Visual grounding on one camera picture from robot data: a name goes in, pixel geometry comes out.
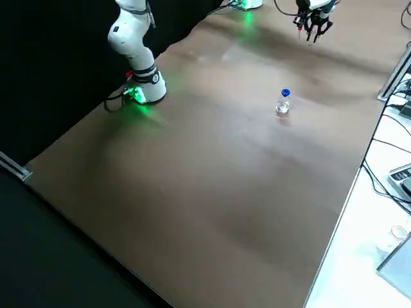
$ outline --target black curtain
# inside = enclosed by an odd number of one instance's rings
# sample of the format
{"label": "black curtain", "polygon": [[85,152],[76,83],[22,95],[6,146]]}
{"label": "black curtain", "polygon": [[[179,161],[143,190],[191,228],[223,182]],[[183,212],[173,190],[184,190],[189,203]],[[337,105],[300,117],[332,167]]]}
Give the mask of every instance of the black curtain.
{"label": "black curtain", "polygon": [[[149,0],[157,57],[189,35],[222,0]],[[125,80],[127,61],[107,43],[114,0],[6,1],[3,13],[0,151],[21,165],[41,153]]]}

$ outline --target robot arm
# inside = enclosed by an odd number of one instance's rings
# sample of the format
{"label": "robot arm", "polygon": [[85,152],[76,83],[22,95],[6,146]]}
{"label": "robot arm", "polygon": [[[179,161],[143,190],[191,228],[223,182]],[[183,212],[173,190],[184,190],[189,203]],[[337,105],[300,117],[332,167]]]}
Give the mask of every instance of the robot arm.
{"label": "robot arm", "polygon": [[314,36],[314,43],[325,34],[333,23],[329,20],[329,15],[335,9],[337,0],[296,0],[298,14],[294,19],[294,24],[301,31],[303,28],[307,32],[307,41]]}

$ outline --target small glass bottle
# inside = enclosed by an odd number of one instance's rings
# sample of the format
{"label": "small glass bottle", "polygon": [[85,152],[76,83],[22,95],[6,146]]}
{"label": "small glass bottle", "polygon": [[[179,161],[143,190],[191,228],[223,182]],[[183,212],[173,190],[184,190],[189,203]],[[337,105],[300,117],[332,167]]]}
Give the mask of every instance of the small glass bottle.
{"label": "small glass bottle", "polygon": [[289,111],[291,106],[290,94],[291,92],[289,89],[283,89],[281,91],[281,98],[275,108],[275,111],[277,111],[278,114],[286,114]]}

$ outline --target cable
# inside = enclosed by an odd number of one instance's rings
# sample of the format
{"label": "cable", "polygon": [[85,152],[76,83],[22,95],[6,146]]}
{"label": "cable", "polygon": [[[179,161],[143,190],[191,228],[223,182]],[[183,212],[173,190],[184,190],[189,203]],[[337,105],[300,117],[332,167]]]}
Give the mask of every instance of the cable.
{"label": "cable", "polygon": [[411,28],[405,26],[404,15],[405,15],[405,12],[407,12],[409,14],[409,16],[411,16],[410,7],[411,7],[411,1],[407,4],[405,9],[403,10],[403,13],[401,14],[401,25],[402,25],[402,27],[404,27],[405,29],[407,29],[409,31],[411,31]]}
{"label": "cable", "polygon": [[389,117],[390,119],[394,120],[395,122],[397,122],[399,125],[402,126],[402,128],[405,129],[405,131],[407,132],[407,134],[409,134],[409,136],[411,137],[411,133],[407,130],[407,128],[401,124],[401,122],[399,122],[397,119],[393,118],[391,115],[389,116],[388,114],[383,114],[383,117]]}
{"label": "cable", "polygon": [[[372,183],[372,188],[374,189],[375,193],[376,193],[377,195],[379,195],[379,196],[383,196],[383,197],[386,197],[386,198],[391,198],[388,194],[385,194],[384,192],[379,191],[379,190],[377,189],[377,187],[375,187],[374,178],[372,177],[370,171],[368,170],[368,167],[366,167],[365,165],[363,165],[362,167],[364,168],[365,172],[367,172],[368,176],[370,177],[371,183]],[[408,203],[408,201],[403,200],[403,199],[401,199],[401,198],[398,198],[398,197],[394,197],[394,198],[397,199],[398,202]]]}
{"label": "cable", "polygon": [[306,16],[307,13],[302,13],[302,14],[292,14],[292,13],[286,13],[284,12],[282,9],[280,9],[280,7],[278,6],[277,0],[273,0],[275,7],[277,8],[277,10],[280,11],[280,13],[286,15],[286,16],[294,16],[294,17],[302,17],[302,16]]}
{"label": "cable", "polygon": [[395,144],[391,144],[391,143],[389,143],[389,142],[382,141],[382,140],[375,139],[375,138],[372,138],[372,139],[373,139],[374,141],[377,141],[377,142],[380,142],[380,143],[384,143],[384,144],[387,144],[387,145],[389,145],[389,146],[393,146],[393,147],[395,147],[395,148],[397,148],[397,149],[399,149],[399,150],[401,150],[401,151],[404,151],[404,152],[407,152],[407,153],[411,154],[411,151],[408,151],[408,150],[406,150],[406,149],[400,148],[399,146],[396,146]]}
{"label": "cable", "polygon": [[121,91],[120,94],[113,96],[112,98],[106,98],[106,101],[114,101],[115,99],[120,98],[121,96],[123,96],[123,91]]}
{"label": "cable", "polygon": [[224,9],[224,8],[228,8],[228,7],[232,6],[232,5],[234,5],[235,3],[236,3],[236,0],[232,0],[232,1],[228,2],[228,3],[225,4],[225,5],[221,5],[221,6],[219,6],[218,8],[215,8],[214,10],[212,10],[211,12],[209,12],[209,13],[207,14],[207,16],[208,16],[208,15],[211,15],[211,14],[214,14],[215,12],[218,12],[218,11]]}
{"label": "cable", "polygon": [[[398,205],[399,207],[401,207],[403,210],[405,210],[408,214],[411,215],[411,211],[410,211],[409,209],[407,209],[404,205],[402,205],[402,204],[400,203],[400,201],[398,200],[399,198],[398,198],[398,197],[394,197],[393,195],[391,195],[391,193],[388,192],[388,190],[387,190],[387,189],[385,188],[385,186],[380,182],[380,180],[378,180],[378,178],[376,177],[376,175],[372,172],[372,170],[371,170],[370,166],[368,165],[368,162],[367,162],[366,159],[364,159],[364,164],[365,164],[365,166],[368,168],[368,171],[370,172],[370,174],[371,174],[371,175],[375,178],[375,180],[378,182],[378,185],[380,185],[381,188],[386,192],[386,195],[388,195],[395,203],[397,203],[397,205]],[[403,200],[403,201],[404,201],[404,203],[406,203],[406,204],[410,204],[409,201],[405,201],[405,200]]]}

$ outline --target green led light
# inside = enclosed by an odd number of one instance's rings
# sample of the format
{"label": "green led light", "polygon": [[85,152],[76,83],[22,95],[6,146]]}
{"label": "green led light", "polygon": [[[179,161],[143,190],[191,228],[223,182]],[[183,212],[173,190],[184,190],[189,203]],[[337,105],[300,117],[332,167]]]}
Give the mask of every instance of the green led light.
{"label": "green led light", "polygon": [[143,90],[140,87],[135,88],[134,92],[134,99],[138,101],[140,104],[144,104],[147,102],[146,97],[144,96]]}

